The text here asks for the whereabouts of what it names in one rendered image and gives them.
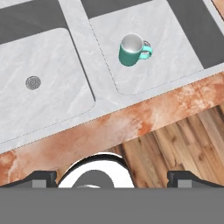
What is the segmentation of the white marble double sink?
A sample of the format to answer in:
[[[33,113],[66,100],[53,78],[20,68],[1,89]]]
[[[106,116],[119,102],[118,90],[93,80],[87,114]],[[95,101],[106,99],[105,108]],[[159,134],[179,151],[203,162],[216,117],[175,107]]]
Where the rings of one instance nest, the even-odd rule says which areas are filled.
[[[124,66],[127,33],[152,56]],[[213,0],[0,0],[0,153],[222,71]]]

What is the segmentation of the teal mug with white inside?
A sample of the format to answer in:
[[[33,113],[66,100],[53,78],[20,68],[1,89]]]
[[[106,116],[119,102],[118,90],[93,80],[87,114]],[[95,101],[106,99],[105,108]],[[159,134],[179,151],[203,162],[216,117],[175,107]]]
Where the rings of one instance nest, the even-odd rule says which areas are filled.
[[[152,53],[152,48],[138,34],[127,33],[122,37],[118,58],[124,66],[132,67],[139,60],[150,58]]]

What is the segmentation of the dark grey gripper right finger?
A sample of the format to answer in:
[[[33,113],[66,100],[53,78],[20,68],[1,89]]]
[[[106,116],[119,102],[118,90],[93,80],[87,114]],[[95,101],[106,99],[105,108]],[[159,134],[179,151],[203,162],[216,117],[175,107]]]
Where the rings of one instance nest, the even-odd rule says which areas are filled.
[[[198,178],[190,171],[168,171],[167,178],[167,187],[172,188],[224,188],[224,185],[215,184],[213,182]]]

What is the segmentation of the white round object, black rim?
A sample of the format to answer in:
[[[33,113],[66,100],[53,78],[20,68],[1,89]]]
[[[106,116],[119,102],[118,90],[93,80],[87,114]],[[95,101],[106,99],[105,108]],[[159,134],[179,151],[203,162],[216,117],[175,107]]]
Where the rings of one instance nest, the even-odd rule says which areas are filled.
[[[124,159],[99,152],[73,163],[58,183],[59,188],[134,188]]]

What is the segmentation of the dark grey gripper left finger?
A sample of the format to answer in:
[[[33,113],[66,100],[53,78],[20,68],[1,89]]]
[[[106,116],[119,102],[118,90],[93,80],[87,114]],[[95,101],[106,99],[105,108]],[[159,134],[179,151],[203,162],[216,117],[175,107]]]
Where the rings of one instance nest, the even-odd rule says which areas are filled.
[[[3,185],[3,187],[53,188],[58,186],[56,183],[56,178],[56,171],[34,171],[24,179]]]

